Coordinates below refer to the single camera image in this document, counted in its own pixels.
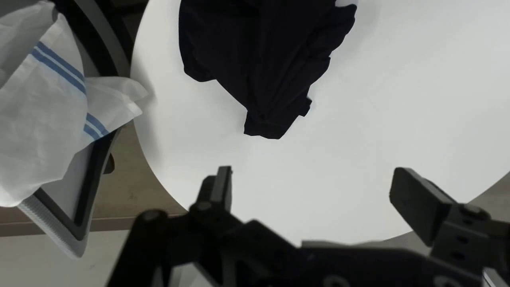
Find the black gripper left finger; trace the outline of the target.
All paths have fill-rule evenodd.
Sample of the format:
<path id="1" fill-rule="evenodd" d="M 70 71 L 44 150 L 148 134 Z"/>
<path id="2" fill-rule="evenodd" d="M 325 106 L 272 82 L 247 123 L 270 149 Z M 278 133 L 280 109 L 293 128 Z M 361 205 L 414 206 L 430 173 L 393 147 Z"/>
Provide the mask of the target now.
<path id="1" fill-rule="evenodd" d="M 219 166 L 215 176 L 207 176 L 199 189 L 192 213 L 196 216 L 229 216 L 232 206 L 232 168 Z"/>

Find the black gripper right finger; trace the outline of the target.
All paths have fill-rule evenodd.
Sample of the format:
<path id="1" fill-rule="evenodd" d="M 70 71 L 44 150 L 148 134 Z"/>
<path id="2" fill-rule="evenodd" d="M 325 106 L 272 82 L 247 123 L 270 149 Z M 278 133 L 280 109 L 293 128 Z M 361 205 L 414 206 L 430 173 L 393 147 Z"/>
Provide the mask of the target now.
<path id="1" fill-rule="evenodd" d="M 457 203 L 409 168 L 395 168 L 388 200 L 436 260 L 463 270 L 508 270 L 510 225 Z"/>

